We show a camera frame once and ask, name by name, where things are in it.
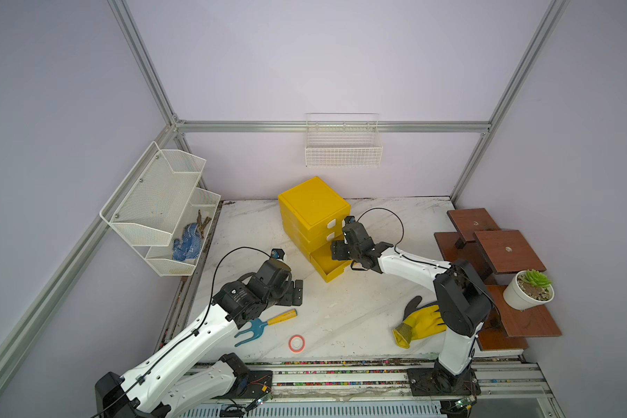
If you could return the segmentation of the yellow drawer cabinet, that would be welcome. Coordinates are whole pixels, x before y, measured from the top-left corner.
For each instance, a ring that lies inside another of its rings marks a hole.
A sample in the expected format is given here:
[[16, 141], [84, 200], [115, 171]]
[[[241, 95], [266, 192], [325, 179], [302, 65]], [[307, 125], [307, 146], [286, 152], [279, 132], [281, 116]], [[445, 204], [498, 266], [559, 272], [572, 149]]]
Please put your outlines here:
[[331, 282], [342, 275], [350, 263], [332, 259], [331, 243], [342, 237], [351, 205], [318, 177], [281, 193], [278, 202], [287, 236], [322, 279]]

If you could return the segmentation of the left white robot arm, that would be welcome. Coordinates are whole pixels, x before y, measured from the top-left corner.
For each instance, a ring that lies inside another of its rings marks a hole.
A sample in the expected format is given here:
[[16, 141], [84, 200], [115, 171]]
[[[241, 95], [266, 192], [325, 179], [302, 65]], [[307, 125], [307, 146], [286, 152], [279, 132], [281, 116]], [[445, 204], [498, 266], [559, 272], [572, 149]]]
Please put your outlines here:
[[302, 280], [294, 280], [280, 248], [266, 254], [255, 272], [212, 292], [203, 313], [149, 359], [124, 374], [109, 372], [95, 385], [99, 417], [176, 417], [200, 402], [243, 395], [251, 372], [234, 353], [208, 369], [190, 371], [226, 336], [273, 306], [302, 303]]

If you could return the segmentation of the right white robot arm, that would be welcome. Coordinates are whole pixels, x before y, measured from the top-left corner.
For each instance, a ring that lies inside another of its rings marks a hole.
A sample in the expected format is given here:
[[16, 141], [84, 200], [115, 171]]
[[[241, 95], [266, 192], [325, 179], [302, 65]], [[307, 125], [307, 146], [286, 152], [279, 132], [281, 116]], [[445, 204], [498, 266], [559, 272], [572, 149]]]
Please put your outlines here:
[[466, 371], [478, 333], [495, 306], [486, 285], [466, 260], [435, 261], [402, 251], [395, 244], [374, 242], [354, 216], [343, 221], [343, 238], [331, 244], [332, 259], [350, 261], [351, 268], [409, 280], [435, 294], [443, 324], [442, 351], [435, 367], [450, 377]]

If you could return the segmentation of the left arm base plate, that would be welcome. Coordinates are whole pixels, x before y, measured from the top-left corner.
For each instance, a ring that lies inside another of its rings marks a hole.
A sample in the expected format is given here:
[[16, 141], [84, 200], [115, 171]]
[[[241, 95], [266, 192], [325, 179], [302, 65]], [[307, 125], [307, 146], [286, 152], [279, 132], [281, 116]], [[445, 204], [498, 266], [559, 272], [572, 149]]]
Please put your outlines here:
[[272, 370], [249, 369], [235, 354], [222, 355], [219, 360], [232, 370], [233, 386], [218, 399], [257, 399], [265, 392], [263, 388], [273, 386]]

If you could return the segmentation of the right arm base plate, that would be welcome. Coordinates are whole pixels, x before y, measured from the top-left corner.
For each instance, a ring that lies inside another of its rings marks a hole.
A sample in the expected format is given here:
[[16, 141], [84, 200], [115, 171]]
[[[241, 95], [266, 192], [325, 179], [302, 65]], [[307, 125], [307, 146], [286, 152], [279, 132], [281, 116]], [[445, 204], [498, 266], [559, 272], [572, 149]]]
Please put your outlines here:
[[460, 374], [452, 374], [439, 361], [428, 369], [408, 369], [409, 386], [414, 396], [467, 396], [481, 393], [471, 364]]

